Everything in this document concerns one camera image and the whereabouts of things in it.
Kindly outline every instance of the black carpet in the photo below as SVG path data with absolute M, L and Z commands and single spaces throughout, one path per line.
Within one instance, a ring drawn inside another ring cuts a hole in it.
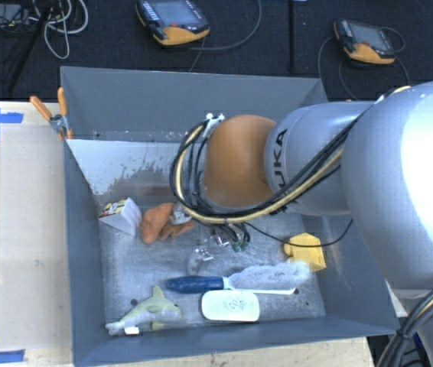
M 392 88 L 433 80 L 433 0 L 294 2 L 294 71 L 290 70 L 285 0 L 260 0 L 259 27 L 247 42 L 199 56 L 197 50 L 169 50 L 155 42 L 137 19 L 138 0 L 84 1 L 89 24 L 84 31 L 69 36 L 70 56 L 66 60 L 50 52 L 43 32 L 28 50 L 34 29 L 24 34 L 0 29 L 0 99 L 27 100 L 37 95 L 44 101 L 55 101 L 62 66 L 258 76 L 320 74 L 330 101 L 376 99 Z M 257 0 L 192 1 L 210 23 L 205 47 L 238 44 L 258 23 Z M 337 18 L 385 28 L 394 48 L 402 49 L 396 61 L 388 66 L 352 65 L 331 38 Z M 59 54 L 66 51 L 61 34 L 54 34 L 50 40 Z M 201 46 L 201 41 L 191 46 Z M 21 64 L 24 56 L 28 58 Z

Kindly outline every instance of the blue handle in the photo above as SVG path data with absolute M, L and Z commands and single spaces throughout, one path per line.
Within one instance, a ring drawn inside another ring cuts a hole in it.
M 165 282 L 170 290 L 181 294 L 202 294 L 211 290 L 223 289 L 223 278 L 218 276 L 183 276 Z

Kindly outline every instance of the yellow sponge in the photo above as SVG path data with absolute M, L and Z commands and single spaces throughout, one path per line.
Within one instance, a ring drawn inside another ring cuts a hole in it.
M 289 239 L 290 243 L 296 245 L 320 245 L 319 238 L 303 232 L 302 234 L 295 235 Z M 325 269 L 327 266 L 324 260 L 324 253 L 321 247 L 305 248 L 285 244 L 285 254 L 290 257 L 290 261 L 304 261 L 308 263 L 312 272 Z

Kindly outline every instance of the screen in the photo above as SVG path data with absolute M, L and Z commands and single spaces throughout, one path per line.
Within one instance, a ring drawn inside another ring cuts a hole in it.
M 361 44 L 363 41 L 368 42 L 371 47 L 374 47 L 379 50 L 386 50 L 388 47 L 385 44 L 385 40 L 383 40 L 382 36 L 379 34 L 378 28 L 369 27 L 364 24 L 358 25 L 353 22 L 348 22 L 348 25 L 353 32 L 354 38 L 358 44 Z
M 152 2 L 151 6 L 158 17 L 167 24 L 172 22 L 188 24 L 196 21 L 196 16 L 185 2 Z

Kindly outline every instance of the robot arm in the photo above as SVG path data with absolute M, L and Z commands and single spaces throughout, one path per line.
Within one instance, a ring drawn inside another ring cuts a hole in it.
M 195 219 L 238 223 L 283 206 L 350 214 L 407 312 L 433 290 L 433 82 L 376 102 L 302 107 L 278 123 L 232 117 L 206 144 L 196 203 L 179 183 L 187 149 L 172 173 Z M 423 340 L 433 365 L 433 320 L 428 326 Z

